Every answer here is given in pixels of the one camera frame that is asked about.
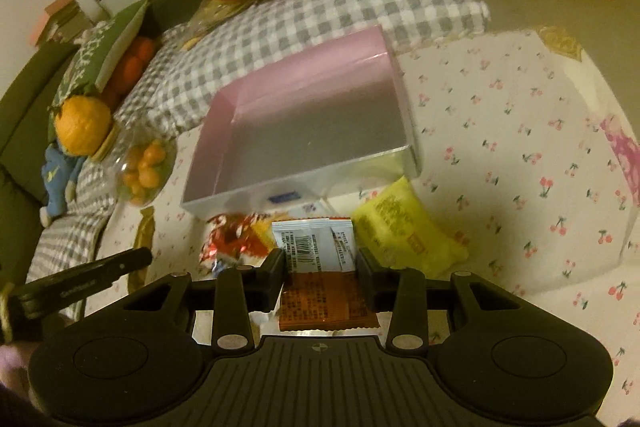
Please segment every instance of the gold wrapper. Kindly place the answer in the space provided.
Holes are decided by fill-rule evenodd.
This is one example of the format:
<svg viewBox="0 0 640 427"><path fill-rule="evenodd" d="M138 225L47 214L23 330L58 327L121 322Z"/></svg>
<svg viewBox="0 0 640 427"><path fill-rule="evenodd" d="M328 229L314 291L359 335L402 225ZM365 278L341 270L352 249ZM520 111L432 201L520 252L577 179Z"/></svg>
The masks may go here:
<svg viewBox="0 0 640 427"><path fill-rule="evenodd" d="M138 225L138 231L136 232L136 239L133 242L133 248L147 247L151 250L154 243L154 233L156 231L154 208L152 206L143 208L140 210L140 214L142 215L142 219ZM138 291L145 285L146 272L148 268L148 266L145 266L140 270L131 272L127 276L127 290L129 291L129 294Z"/></svg>

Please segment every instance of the silver screw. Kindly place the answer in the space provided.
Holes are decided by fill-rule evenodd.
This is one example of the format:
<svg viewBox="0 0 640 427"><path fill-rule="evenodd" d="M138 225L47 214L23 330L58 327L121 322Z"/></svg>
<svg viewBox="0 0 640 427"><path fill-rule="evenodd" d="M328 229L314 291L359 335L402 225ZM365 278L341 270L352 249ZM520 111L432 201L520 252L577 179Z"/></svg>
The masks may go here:
<svg viewBox="0 0 640 427"><path fill-rule="evenodd" d="M222 349L242 349L249 341L242 335L223 335L218 339L218 347Z"/></svg>
<svg viewBox="0 0 640 427"><path fill-rule="evenodd" d="M422 347L423 341L417 335L398 335L391 341L398 349L410 350Z"/></svg>

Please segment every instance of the person's hand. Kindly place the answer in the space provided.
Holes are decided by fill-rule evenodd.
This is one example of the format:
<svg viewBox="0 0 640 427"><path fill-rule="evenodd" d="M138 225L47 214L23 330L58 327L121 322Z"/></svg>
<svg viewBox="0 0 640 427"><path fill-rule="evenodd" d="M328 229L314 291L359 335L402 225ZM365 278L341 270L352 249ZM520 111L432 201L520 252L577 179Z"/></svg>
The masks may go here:
<svg viewBox="0 0 640 427"><path fill-rule="evenodd" d="M25 400L29 399L27 367L38 343L16 342L0 346L0 384Z"/></svg>

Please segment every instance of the gray checkered pillow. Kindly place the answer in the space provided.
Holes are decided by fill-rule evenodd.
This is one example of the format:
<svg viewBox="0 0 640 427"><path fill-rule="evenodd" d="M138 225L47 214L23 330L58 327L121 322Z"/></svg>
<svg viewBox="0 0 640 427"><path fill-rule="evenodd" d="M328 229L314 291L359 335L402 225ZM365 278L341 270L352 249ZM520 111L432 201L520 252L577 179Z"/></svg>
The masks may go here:
<svg viewBox="0 0 640 427"><path fill-rule="evenodd" d="M158 87L150 117L168 136L200 124L220 87L329 39L381 25L396 51L484 31L475 0L263 0L184 53Z"/></svg>

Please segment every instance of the white bedsheet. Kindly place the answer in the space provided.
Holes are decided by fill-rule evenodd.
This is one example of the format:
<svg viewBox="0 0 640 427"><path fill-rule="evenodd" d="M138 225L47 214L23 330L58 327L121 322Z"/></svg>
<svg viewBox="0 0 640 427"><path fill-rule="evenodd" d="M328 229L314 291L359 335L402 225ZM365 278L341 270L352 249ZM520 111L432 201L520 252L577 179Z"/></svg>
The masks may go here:
<svg viewBox="0 0 640 427"><path fill-rule="evenodd" d="M574 48L574 56L582 60L550 51L526 31L431 46L399 63L423 162L414 188L433 220L470 252L455 269L470 269L596 336L615 364L599 415L613 426L638 413L640 226L629 233L638 209L600 112L625 119L612 96L585 101L583 94L604 92L606 83L584 51ZM154 202L147 282L172 271L204 276L198 253L207 225L178 206L197 137L197 129L178 137L176 168ZM328 204L348 215L371 197L361 192ZM139 221L138 209L118 204L98 257L129 248ZM86 310L125 294L120 280L88 299ZM203 343L208 318L202 314L194 331ZM275 327L273 320L262 325ZM446 337L444 328L431 324L434 342Z"/></svg>

